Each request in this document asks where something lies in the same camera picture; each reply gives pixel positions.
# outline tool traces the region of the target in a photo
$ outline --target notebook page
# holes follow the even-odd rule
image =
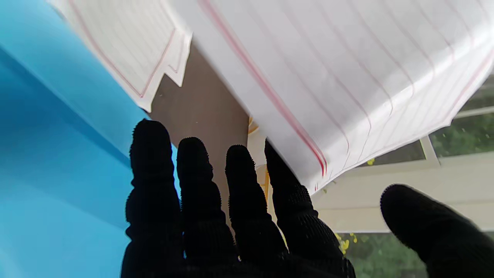
[[[192,32],[165,0],[50,0],[143,109],[163,74],[182,86]]]
[[[488,0],[172,3],[310,193],[449,125],[493,64]]]

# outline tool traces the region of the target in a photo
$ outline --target blue surface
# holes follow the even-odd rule
[[[0,96],[0,277],[118,277],[146,114],[44,0],[0,1]]]

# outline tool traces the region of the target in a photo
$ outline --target glass pane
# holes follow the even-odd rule
[[[485,83],[467,101],[460,111],[494,106],[494,75],[489,76]]]
[[[423,159],[425,159],[425,154],[424,150],[422,149],[422,144],[420,143],[420,141],[415,141],[408,145],[404,145],[401,148],[395,149],[374,159],[371,159],[361,166],[383,165]]]
[[[430,135],[438,157],[494,150],[494,113],[454,119]]]
[[[494,237],[494,232],[486,234]],[[391,233],[340,233],[337,237],[358,278],[427,278],[417,254]]]

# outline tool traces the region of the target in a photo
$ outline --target gloved hand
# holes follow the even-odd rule
[[[180,210],[168,132],[159,122],[143,120],[133,137],[134,189],[125,207],[130,223],[126,233],[132,241],[125,251],[121,277],[355,276],[334,233],[318,219],[307,189],[268,141],[265,154],[273,203],[288,249],[267,213],[254,162],[245,147],[232,146],[226,157],[235,244],[202,142],[187,138],[178,146]],[[470,272],[479,274],[476,277],[490,271],[484,263],[492,262],[492,242],[446,206],[409,187],[392,185],[383,194],[381,210],[391,231],[427,264],[431,277],[451,277],[442,273],[454,273],[462,266],[479,267]],[[446,233],[447,240],[425,236],[434,231]],[[477,250],[486,253],[487,260],[466,263],[463,252],[476,258]]]

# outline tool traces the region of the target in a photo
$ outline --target finger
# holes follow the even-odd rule
[[[226,155],[232,228],[242,261],[271,265],[287,254],[280,231],[267,213],[264,192],[257,183],[254,161],[246,147],[231,146]]]
[[[290,253],[309,260],[334,264],[336,275],[353,272],[343,257],[331,229],[318,218],[307,189],[300,184],[288,165],[268,140],[264,148],[278,226],[285,235]]]
[[[391,185],[381,196],[381,212],[391,232],[426,263],[431,277],[494,273],[494,243],[446,205],[406,185]]]
[[[182,266],[180,207],[173,185],[168,131],[155,121],[142,120],[130,147],[134,179],[125,216],[132,240],[122,265],[122,277],[173,272]]]
[[[238,261],[233,237],[221,210],[218,187],[206,147],[198,138],[183,139],[178,146],[184,246],[187,261],[212,266]]]

